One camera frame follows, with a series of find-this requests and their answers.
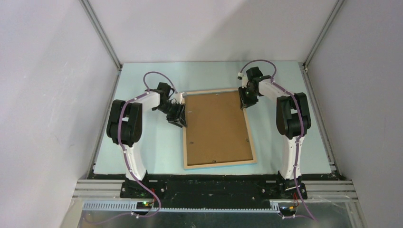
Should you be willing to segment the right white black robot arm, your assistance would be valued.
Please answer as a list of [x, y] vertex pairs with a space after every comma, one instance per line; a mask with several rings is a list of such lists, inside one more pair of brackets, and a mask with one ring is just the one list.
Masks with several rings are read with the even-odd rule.
[[277, 194], [284, 199], [290, 198], [301, 185], [300, 154], [302, 143], [312, 121], [305, 93], [293, 93], [274, 81], [274, 77], [263, 75], [258, 67], [246, 73], [239, 72], [242, 81], [238, 88], [240, 107], [246, 109], [264, 96], [275, 102], [276, 127], [283, 136], [283, 164], [278, 171]]

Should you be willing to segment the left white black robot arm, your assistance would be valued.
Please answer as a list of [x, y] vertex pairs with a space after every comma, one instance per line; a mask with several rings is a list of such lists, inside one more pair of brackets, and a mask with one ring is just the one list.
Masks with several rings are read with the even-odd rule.
[[136, 181], [132, 185], [132, 192], [139, 198], [148, 196], [150, 192], [150, 184], [143, 180], [147, 170], [136, 145], [143, 133], [143, 114], [149, 110], [162, 112], [170, 124], [187, 127], [182, 94], [173, 86], [160, 82], [156, 89], [147, 90], [131, 100], [114, 100], [106, 128], [107, 136], [122, 149], [125, 176]]

